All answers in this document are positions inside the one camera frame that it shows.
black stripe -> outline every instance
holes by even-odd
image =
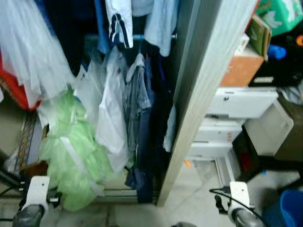
[[[112,42],[113,35],[116,32],[116,21],[117,21],[117,17],[116,17],[116,15],[113,15],[112,16],[112,24],[111,24],[112,32],[109,34],[109,40],[111,42]]]
[[[122,29],[122,33],[123,33],[123,37],[124,37],[124,43],[125,43],[125,47],[129,48],[129,43],[128,43],[128,39],[127,39],[127,32],[126,32],[126,28],[125,28],[125,24],[124,21],[121,19],[121,15],[120,14],[116,14]]]

metal rod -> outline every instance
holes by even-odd
[[[86,37],[89,39],[98,39],[99,36],[97,34],[89,34],[89,35],[86,35]],[[177,34],[171,35],[171,39],[177,39],[177,37],[178,37]],[[134,41],[144,40],[144,35],[143,34],[134,34],[133,40]]]
[[[133,40],[134,41],[140,41],[144,39],[144,35],[143,34],[134,34],[133,35]],[[177,39],[177,34],[173,34],[171,35],[171,39]]]

white floor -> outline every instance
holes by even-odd
[[[93,204],[78,212],[61,208],[50,210],[41,227],[170,227],[179,221],[187,221],[198,227],[232,227],[225,215],[219,215],[211,188],[218,188],[219,180],[214,163],[197,162],[194,166],[183,165],[163,208],[154,205],[100,205]],[[294,175],[267,172],[249,182],[250,200],[261,211],[264,204],[277,199],[275,188]],[[0,200],[0,218],[12,218],[18,204]],[[1,227],[11,223],[0,222]]]

blue container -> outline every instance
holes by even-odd
[[[303,192],[286,190],[262,216],[270,227],[303,227]]]
[[[268,54],[268,59],[270,60],[281,60],[286,56],[286,49],[282,46],[277,46],[277,45],[269,45],[267,54]]]

white cabinet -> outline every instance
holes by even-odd
[[[201,158],[217,158],[224,157],[225,154],[232,148],[232,143],[202,143],[194,142],[188,153],[188,157],[201,157]]]
[[[195,141],[233,142],[241,131],[242,127],[237,121],[204,118]]]
[[[277,97],[276,91],[221,87],[217,90],[207,113],[230,118],[259,118]]]

